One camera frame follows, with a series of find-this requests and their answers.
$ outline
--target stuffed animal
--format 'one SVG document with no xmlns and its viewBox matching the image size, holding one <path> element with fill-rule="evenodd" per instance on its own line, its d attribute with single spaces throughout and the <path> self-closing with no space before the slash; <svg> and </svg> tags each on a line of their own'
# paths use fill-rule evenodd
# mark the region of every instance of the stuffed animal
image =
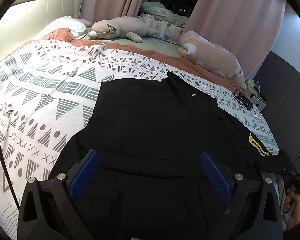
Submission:
<svg viewBox="0 0 300 240">
<path fill-rule="evenodd" d="M 244 91 L 245 78 L 236 57 L 218 44 L 211 43 L 195 32 L 186 32 L 179 39 L 180 54 L 192 64 L 230 80 Z"/>
<path fill-rule="evenodd" d="M 129 38 L 140 43 L 141 37 L 157 34 L 158 31 L 155 28 L 150 28 L 143 21 L 135 17 L 124 16 L 95 22 L 88 36 L 102 39 Z"/>
</svg>

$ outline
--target pink pillow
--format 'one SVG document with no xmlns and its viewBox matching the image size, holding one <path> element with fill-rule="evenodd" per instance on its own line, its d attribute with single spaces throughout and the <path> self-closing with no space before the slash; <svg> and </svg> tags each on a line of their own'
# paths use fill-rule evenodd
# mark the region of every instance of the pink pillow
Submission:
<svg viewBox="0 0 300 240">
<path fill-rule="evenodd" d="M 89 22 L 85 19 L 77 19 L 77 20 L 82 22 L 86 27 L 92 27 L 92 22 Z"/>
<path fill-rule="evenodd" d="M 236 57 L 218 44 L 211 43 L 195 32 L 187 32 L 179 39 L 180 54 L 192 64 L 230 80 L 244 91 L 245 78 Z"/>
</svg>

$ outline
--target cream leather headboard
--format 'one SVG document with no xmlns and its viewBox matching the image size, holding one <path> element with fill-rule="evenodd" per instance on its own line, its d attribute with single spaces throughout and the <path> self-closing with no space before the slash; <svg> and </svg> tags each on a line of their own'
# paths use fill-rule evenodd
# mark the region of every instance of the cream leather headboard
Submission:
<svg viewBox="0 0 300 240">
<path fill-rule="evenodd" d="M 63 16 L 79 18 L 82 0 L 16 0 L 0 20 L 0 57 Z"/>
</svg>

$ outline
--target yellow tag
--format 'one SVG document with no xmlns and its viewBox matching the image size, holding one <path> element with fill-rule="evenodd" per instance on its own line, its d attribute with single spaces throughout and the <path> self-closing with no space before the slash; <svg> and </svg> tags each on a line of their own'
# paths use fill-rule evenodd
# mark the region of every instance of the yellow tag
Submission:
<svg viewBox="0 0 300 240">
<path fill-rule="evenodd" d="M 260 154 L 261 154 L 262 156 L 267 156 L 267 157 L 269 157 L 270 152 L 268 152 L 268 151 L 265 152 L 265 151 L 261 148 L 260 144 L 254 140 L 254 138 L 252 137 L 251 133 L 250 133 L 250 136 L 249 136 L 249 142 L 251 143 L 251 145 L 252 145 L 253 147 L 255 147 L 255 148 L 260 152 Z"/>
</svg>

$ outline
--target metal screw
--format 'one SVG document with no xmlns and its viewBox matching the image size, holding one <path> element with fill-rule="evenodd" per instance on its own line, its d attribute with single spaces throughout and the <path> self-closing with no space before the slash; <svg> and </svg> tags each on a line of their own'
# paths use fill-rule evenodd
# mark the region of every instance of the metal screw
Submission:
<svg viewBox="0 0 300 240">
<path fill-rule="evenodd" d="M 29 183 L 34 183 L 34 181 L 35 181 L 35 177 L 30 177 L 30 178 L 28 179 L 28 182 L 29 182 Z"/>
<path fill-rule="evenodd" d="M 237 173 L 237 174 L 235 175 L 235 178 L 236 178 L 237 180 L 242 180 L 242 179 L 243 179 L 243 175 L 240 174 L 240 173 Z"/>
<path fill-rule="evenodd" d="M 272 183 L 272 179 L 270 179 L 270 178 L 266 178 L 265 181 L 266 181 L 266 183 L 268 183 L 268 184 L 271 184 L 271 183 Z"/>
<path fill-rule="evenodd" d="M 63 180 L 63 179 L 65 179 L 65 177 L 66 177 L 66 174 L 60 173 L 60 174 L 58 174 L 57 179 Z"/>
</svg>

